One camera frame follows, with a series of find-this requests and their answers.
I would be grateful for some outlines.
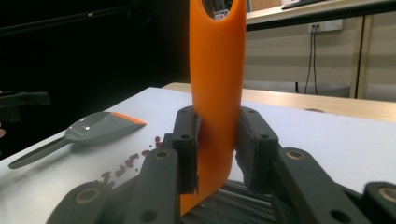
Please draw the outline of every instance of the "wire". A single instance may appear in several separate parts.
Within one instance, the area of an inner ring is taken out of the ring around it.
[[[316,30],[316,29],[317,29],[317,26],[312,26],[312,27],[311,27],[311,43],[310,43],[310,48],[309,48],[308,76],[306,77],[304,94],[306,94],[306,87],[308,86],[309,75],[310,75],[310,73],[311,73],[312,39],[313,39],[313,37],[314,37],[314,30]]]
[[[317,60],[317,29],[314,31],[314,83],[315,83],[315,93],[318,95],[317,88],[317,69],[316,69],[316,60]]]
[[[299,91],[298,91],[298,82],[294,83],[294,87],[295,87],[296,92],[299,93]]]
[[[89,11],[78,13],[70,16],[59,17],[55,19],[48,19],[43,21],[32,21],[23,24],[10,25],[6,27],[0,27],[0,36],[15,35],[20,33],[26,33],[29,31],[35,31],[43,28],[55,27],[63,24],[68,24],[77,21],[91,20],[93,18],[100,18],[104,16],[116,15],[123,12],[127,12],[131,9],[136,8],[136,4],[129,4],[122,7],[111,7],[107,9],[100,9],[96,11]]]
[[[317,43],[316,43],[316,36],[317,36],[317,26],[314,25],[311,28],[311,43],[309,49],[309,65],[308,65],[308,76],[306,77],[305,82],[305,90],[304,94],[306,94],[306,88],[308,86],[309,77],[311,74],[311,62],[312,62],[312,55],[313,55],[313,70],[314,70],[314,83],[315,83],[315,94],[318,95],[318,88],[317,88],[317,69],[316,69],[316,58],[317,58]]]

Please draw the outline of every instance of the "plastic scoop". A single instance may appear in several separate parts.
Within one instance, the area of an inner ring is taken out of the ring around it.
[[[209,18],[202,0],[190,0],[192,104],[201,117],[199,194],[180,195],[180,214],[225,184],[233,164],[241,111],[246,43],[246,1],[233,1],[221,21]]]
[[[10,169],[18,169],[48,156],[70,143],[95,146],[114,141],[146,125],[138,119],[116,112],[98,112],[80,119],[69,126],[64,136],[36,149],[10,163]]]

